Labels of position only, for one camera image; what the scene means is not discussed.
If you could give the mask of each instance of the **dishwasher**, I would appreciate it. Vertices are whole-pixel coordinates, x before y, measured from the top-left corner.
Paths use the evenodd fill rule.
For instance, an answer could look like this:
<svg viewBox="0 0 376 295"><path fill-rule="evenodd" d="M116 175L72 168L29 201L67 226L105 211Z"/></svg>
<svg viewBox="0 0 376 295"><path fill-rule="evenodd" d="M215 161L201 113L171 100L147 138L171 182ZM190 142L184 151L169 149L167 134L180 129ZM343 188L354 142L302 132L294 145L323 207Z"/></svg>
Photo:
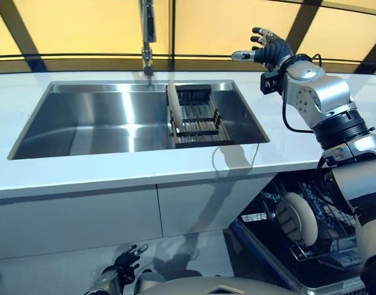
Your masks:
<svg viewBox="0 0 376 295"><path fill-rule="evenodd" d="M277 206L287 192L304 198L315 215L312 245L291 240L281 227ZM277 174L230 227L284 288L307 295L366 293L354 219L332 205L315 170ZM295 230L301 234L298 226Z"/></svg>

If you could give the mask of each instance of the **dish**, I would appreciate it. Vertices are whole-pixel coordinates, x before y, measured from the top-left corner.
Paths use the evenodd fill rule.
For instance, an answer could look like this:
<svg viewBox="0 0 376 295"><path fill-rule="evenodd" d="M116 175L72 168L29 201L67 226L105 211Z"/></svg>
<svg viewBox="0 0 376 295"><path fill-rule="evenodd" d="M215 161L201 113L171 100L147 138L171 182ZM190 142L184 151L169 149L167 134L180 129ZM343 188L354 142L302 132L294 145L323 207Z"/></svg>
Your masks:
<svg viewBox="0 0 376 295"><path fill-rule="evenodd" d="M276 206L282 231L294 242L312 246L318 238L318 223L308 202L294 192L287 192Z"/></svg>

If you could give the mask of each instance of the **black cable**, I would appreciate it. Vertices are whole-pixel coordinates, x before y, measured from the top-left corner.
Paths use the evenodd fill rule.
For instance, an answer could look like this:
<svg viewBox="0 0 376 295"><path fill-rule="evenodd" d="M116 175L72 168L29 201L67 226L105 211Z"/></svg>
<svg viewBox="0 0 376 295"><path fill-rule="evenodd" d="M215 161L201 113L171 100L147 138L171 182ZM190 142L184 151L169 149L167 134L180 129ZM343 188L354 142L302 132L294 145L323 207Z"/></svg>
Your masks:
<svg viewBox="0 0 376 295"><path fill-rule="evenodd" d="M315 60L316 58L318 58L319 60L319 66L322 66L322 56L319 53L317 53L313 57L311 57L312 60Z"/></svg>
<svg viewBox="0 0 376 295"><path fill-rule="evenodd" d="M282 101L282 119L284 121L286 128L288 128L290 131L298 132L298 133L313 133L312 130L299 130L299 129L292 128L288 124L288 120L286 120L286 97L282 97L282 100L283 100Z"/></svg>

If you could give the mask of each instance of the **dishwasher rack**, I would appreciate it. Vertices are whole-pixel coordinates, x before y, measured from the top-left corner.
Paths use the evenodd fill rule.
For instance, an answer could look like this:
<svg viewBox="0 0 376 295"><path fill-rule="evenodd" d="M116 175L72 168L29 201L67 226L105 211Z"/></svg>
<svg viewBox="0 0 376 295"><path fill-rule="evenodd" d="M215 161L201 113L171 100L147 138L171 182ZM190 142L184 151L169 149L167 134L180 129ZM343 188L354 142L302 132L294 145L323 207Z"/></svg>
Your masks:
<svg viewBox="0 0 376 295"><path fill-rule="evenodd" d="M211 101L210 85L176 86L182 112L182 130L176 127L170 110L173 148L197 148L235 144L230 139L221 114Z"/></svg>
<svg viewBox="0 0 376 295"><path fill-rule="evenodd" d="M329 204L330 198L314 181L272 182L242 212L244 222L269 219L276 220L276 205L283 202L287 191L301 195L313 210L318 223L318 239L312 246L300 241L294 242L284 237L285 245L298 261L321 258L334 253L342 253L357 248L354 234L354 219Z"/></svg>

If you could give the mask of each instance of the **dish rack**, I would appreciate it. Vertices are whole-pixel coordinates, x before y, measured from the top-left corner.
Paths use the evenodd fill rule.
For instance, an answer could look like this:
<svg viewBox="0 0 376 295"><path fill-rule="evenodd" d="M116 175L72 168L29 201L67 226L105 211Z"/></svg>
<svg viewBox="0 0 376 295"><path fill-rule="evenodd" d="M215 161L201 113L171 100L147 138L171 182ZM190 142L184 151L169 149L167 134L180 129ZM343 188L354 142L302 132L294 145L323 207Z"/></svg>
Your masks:
<svg viewBox="0 0 376 295"><path fill-rule="evenodd" d="M285 244L298 261L323 258L334 253L343 253L357 248L354 234L354 219L329 204L329 196L319 189L314 181L272 182L242 212L243 222L268 219L278 223L276 205L283 202L287 191L301 195L309 204L318 223L318 239L306 246L301 232L300 240L294 242L284 237Z"/></svg>
<svg viewBox="0 0 376 295"><path fill-rule="evenodd" d="M234 144L225 129L221 114L211 101L210 85L177 85L176 90L183 128L179 130L176 127L170 110L173 148Z"/></svg>

